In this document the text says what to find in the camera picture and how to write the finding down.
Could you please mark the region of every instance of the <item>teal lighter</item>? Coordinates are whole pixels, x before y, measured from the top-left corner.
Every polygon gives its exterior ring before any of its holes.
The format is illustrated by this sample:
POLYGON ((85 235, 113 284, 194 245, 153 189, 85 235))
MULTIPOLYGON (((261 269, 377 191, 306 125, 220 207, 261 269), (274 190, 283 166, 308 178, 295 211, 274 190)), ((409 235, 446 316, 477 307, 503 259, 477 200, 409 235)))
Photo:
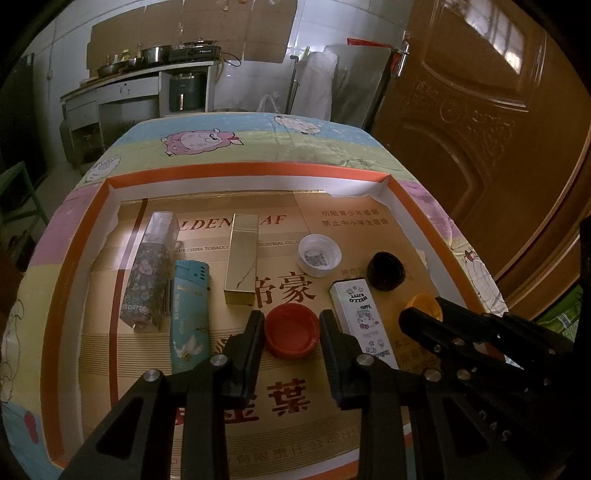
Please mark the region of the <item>teal lighter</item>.
POLYGON ((191 370, 209 358, 209 266, 177 260, 172 292, 170 364, 172 373, 191 370))

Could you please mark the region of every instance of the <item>orange bottle cap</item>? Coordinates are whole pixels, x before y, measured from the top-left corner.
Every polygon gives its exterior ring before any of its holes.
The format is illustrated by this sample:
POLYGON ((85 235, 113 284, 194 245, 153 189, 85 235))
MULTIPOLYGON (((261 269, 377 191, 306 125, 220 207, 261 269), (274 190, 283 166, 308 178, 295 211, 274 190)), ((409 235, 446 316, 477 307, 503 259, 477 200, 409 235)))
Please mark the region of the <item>orange bottle cap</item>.
POLYGON ((416 294, 408 303, 406 308, 415 307, 417 310, 421 310, 421 312, 430 315, 434 319, 439 320, 440 322, 443 321, 443 311, 441 310, 441 306, 435 300, 433 295, 428 293, 418 293, 416 294))

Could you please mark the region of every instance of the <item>red bottle cap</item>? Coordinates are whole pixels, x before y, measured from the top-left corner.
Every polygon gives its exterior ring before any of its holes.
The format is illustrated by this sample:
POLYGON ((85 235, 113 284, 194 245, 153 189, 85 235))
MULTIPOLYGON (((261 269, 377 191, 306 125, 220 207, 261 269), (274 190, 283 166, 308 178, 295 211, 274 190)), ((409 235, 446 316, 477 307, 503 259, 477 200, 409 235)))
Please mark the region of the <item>red bottle cap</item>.
POLYGON ((314 349, 320 338, 318 317, 308 307, 284 303, 272 309, 265 318, 267 349, 275 356, 302 358, 314 349))

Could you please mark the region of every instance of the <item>black bottle cap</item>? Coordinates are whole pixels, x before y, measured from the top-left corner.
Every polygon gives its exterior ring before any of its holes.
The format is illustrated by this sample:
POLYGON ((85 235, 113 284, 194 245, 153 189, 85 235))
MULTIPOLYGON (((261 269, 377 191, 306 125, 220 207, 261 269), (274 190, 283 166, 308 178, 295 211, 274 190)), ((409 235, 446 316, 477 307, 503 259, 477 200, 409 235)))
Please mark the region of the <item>black bottle cap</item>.
POLYGON ((402 262, 388 252, 378 252, 368 265, 368 280, 373 288, 390 291, 398 287, 406 273, 402 262))

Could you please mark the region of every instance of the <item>door handle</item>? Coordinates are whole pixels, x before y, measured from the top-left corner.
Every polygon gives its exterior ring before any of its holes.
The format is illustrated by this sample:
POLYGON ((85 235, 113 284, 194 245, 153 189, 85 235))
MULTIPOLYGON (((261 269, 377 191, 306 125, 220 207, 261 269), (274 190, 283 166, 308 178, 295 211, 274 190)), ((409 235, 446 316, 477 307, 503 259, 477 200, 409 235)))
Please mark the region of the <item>door handle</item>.
POLYGON ((402 55, 402 58, 400 59, 400 62, 398 62, 396 77, 400 77, 402 75, 402 70, 404 68, 404 65, 406 64, 406 59, 410 55, 410 43, 408 43, 406 40, 403 41, 402 48, 399 48, 398 52, 400 53, 400 55, 402 55))

